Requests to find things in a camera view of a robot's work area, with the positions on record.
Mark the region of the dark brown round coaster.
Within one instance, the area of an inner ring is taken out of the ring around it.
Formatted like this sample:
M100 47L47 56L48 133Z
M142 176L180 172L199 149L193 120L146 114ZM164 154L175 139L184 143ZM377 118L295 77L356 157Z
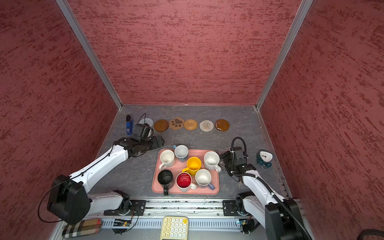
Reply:
M164 132L169 128L169 122L167 120L158 120L154 123L154 129L157 132Z

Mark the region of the grey round coaster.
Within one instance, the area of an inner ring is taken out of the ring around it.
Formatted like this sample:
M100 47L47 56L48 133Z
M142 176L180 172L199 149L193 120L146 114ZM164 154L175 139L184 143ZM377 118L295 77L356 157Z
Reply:
M147 124L152 127L154 125L154 121L150 118L143 118L139 121L139 124Z

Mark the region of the brown paw print coaster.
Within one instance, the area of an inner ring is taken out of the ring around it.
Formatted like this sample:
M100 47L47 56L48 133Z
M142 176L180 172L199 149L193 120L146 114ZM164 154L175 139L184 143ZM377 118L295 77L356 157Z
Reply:
M175 131L180 130L184 127L184 122L185 122L184 119L180 117L176 117L169 121L169 128Z

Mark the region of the pink plastic tray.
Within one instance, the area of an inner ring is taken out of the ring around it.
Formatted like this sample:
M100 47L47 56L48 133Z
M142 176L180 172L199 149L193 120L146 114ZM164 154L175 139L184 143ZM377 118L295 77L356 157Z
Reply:
M155 173L153 177L153 182L152 182L152 191L154 193L159 193L163 194L164 188L163 186L158 182L158 174L161 172L159 169L159 166L162 164L161 162L161 154L164 151L167 151L168 149L162 149L158 153L158 159L157 159L157 164L155 168ZM202 162L202 169L205 169L204 166L204 155L207 152L212 152L212 150L189 150L189 158L191 157L197 157L201 160ZM179 173L182 172L183 169L187 167L187 161L185 162L180 162L177 157L175 157L175 164L170 167L170 168L165 168L165 170L170 170L173 173L174 180L176 180L176 177ZM220 190L220 180L219 180L219 173L216 170L210 171L211 176L212 176L212 181L211 183L214 185L215 190L211 190L209 188L200 188L197 187L196 190L190 189L187 192L182 192L178 187L177 183L169 190L169 194L192 194L192 195L216 195L219 190Z

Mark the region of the glossy amber round coaster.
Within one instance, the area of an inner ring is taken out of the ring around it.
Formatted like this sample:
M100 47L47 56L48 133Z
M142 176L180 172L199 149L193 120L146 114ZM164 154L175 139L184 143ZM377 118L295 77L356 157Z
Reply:
M230 123L225 119L215 121L215 128L220 132L226 132L230 128Z

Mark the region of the woven tan round coaster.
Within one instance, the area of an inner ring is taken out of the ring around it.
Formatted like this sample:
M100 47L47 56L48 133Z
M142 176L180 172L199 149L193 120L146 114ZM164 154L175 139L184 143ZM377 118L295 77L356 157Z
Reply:
M198 126L198 122L193 119L189 119L184 122L184 128L188 131L194 131L198 128Z

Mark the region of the cream lace round coaster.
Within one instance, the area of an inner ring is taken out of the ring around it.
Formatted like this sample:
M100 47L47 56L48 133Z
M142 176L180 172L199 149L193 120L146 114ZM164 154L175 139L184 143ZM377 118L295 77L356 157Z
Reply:
M204 120L200 122L200 129L203 132L210 132L213 130L213 128L214 128L214 123L212 121Z

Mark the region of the pink flower coaster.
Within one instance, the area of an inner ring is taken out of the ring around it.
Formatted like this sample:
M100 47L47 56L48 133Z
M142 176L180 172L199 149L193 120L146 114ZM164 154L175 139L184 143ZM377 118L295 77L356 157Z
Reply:
M226 150L219 150L218 151L218 155L220 157L220 162L219 162L219 165L220 167L224 168L225 167L225 163L224 163L224 160L223 160L223 154L226 152Z

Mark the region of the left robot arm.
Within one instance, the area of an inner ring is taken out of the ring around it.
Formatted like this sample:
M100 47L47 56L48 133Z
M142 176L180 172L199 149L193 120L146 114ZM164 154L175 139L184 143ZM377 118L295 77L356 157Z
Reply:
M162 136L152 136L139 141L121 138L111 148L89 165L69 176L59 175L54 179L47 210L62 221L75 225L85 217L103 211L115 211L124 216L132 213L130 196L113 190L107 194L91 195L93 186L106 174L129 158L137 158L148 151L163 147Z

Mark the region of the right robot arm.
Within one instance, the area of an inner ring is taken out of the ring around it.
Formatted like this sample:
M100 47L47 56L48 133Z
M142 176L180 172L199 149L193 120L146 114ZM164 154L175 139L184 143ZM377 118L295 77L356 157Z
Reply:
M220 155L230 177L250 189L239 194L238 211L252 215L263 226L269 240L311 240L298 204L273 190L247 159L243 151L226 151Z

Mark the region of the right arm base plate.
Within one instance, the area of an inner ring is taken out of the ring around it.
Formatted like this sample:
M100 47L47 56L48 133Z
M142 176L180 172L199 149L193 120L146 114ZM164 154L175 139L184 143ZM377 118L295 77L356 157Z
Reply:
M223 201L224 216L254 216L260 217L265 215L265 210L259 201L253 199L240 200L224 200Z

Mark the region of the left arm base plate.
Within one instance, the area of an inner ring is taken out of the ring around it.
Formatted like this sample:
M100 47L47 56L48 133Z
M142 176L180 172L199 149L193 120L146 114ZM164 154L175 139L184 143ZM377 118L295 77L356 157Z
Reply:
M146 208L146 203L146 200L130 200L129 207L126 207L122 212L120 210L107 210L104 211L104 216L125 217L131 216L132 214L143 216Z

